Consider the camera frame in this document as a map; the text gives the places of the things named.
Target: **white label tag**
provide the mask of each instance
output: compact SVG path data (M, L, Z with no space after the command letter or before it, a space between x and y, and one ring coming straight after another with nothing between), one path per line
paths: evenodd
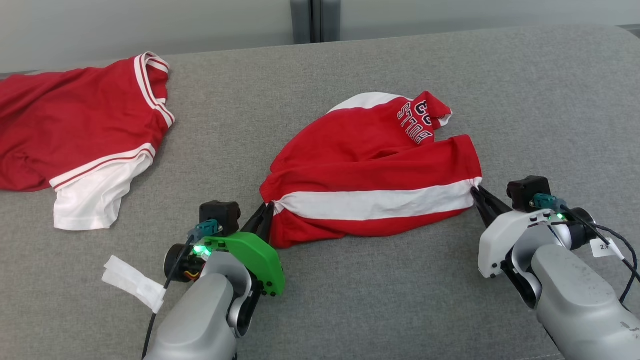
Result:
M616 243L613 242L610 238L605 238L609 240L609 245L606 245L604 241L600 238L595 238L590 241L591 251L593 251L594 258L603 258L605 256L617 256L619 259L624 260L624 255L618 249Z

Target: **gray table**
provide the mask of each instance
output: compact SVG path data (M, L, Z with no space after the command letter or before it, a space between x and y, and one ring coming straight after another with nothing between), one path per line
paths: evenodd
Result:
M177 122L108 230L53 229L52 190L0 193L0 359L137 359L150 311L100 281L114 254L163 281L163 256L198 206L246 214L282 146L352 95L434 93L467 133L483 184L547 176L552 191L640 250L640 42L559 26L166 56ZM242 360L558 360L505 277L477 271L475 211L394 236L281 250L283 297L263 299ZM628 270L578 254L620 293ZM161 321L185 284L167 294ZM640 286L627 300L640 313Z

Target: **black cable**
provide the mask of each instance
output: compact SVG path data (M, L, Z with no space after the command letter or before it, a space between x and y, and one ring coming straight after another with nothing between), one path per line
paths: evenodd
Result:
M564 210L564 212L565 212L565 213L567 213L567 214L571 215L574 219L576 219L576 220L578 220L579 222L581 222L581 223L582 223L582 225L584 225L584 226L588 227L590 230L592 230L592 231L596 234L596 236L598 236L598 237L599 237L599 239L600 239L600 240L602 240L602 242L604 242L604 243L605 243L605 245L611 245L611 243L609 242L609 240L607 240L604 236L602 236L602 234L600 234L600 232L599 232L595 227L593 227L591 224L589 224L588 222L586 222L583 218L581 218L581 217L579 217L578 215L576 215L576 214L575 214L575 213L574 213L570 208L568 208L568 207L567 207L567 206L565 206L565 205L560 205L560 208L561 208L562 210ZM622 262L627 266L627 268L628 268L629 270L631 270L631 273L632 273L632 275L631 275L631 280L633 280L633 278L636 278L636 279L640 282L640 274L639 274L639 273L638 273L638 271L637 271L637 257L634 257L634 264L636 265L636 267L635 267L635 268L634 268L633 266L631 266L631 264L629 263L629 261L628 261L627 259L624 259Z
M169 273L169 276L166 278L166 282L164 283L164 289L165 290L169 288L169 284L171 283L171 279L173 279L173 276L175 275L175 271L178 270L178 265L180 263L180 259L182 259L184 254L187 252L187 250L189 249L189 246L191 245L191 243L193 242L194 239L195 239L195 236L193 236L193 235L189 236L189 238L187 239L187 242L184 244L184 248L182 248L182 251L180 251L180 255L178 255L178 258L177 258L176 262L173 264L173 267L171 267L171 272ZM151 340L151 332L154 330L154 323L155 322L156 322L156 314L153 313L151 315L151 320L149 320L149 328L147 328L147 337L145 338L145 347L142 349L142 358L143 359L147 356L147 350L149 348L149 341Z
M598 229L600 229L600 230L603 230L603 231L606 231L606 232L612 234L613 236L617 237L620 241L625 243L625 245L627 246L629 251L631 251L631 257L634 260L634 270L637 271L638 270L638 257L636 255L636 250L634 249L633 246L631 246L631 243L629 243L629 241L627 241L627 239L625 239L624 236L616 233L615 231L609 229L606 226L596 225L596 227ZM631 286L634 283L634 279L635 279L635 274L632 274L631 278L629 279L629 282L627 283L627 287L625 288L625 291L622 293L622 296L620 297L620 302L624 303L625 299L627 298L627 295L629 294L629 291L631 290Z

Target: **basketball jersey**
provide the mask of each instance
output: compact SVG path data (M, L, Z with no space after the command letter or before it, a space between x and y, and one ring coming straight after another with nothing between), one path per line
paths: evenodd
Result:
M175 121L153 53L0 82L0 189L53 187L54 227L109 227Z
M467 135L436 142L451 109L416 99L356 95L296 135L260 188L274 203L271 243L390 236L473 206L482 170Z

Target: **white tape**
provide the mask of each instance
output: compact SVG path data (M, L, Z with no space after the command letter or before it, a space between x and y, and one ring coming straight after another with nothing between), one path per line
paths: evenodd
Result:
M590 241L591 251L593 251L594 258L602 258L604 256L617 256L618 259L624 260L625 256L620 252L613 239L605 238L609 240L609 245L606 245L600 238L595 238Z
M151 308L155 314L158 314L162 304L164 304L163 298L166 293L166 289L162 285L145 277L133 266L113 255L104 264L104 267L107 270L102 276L102 281L134 295L144 305Z

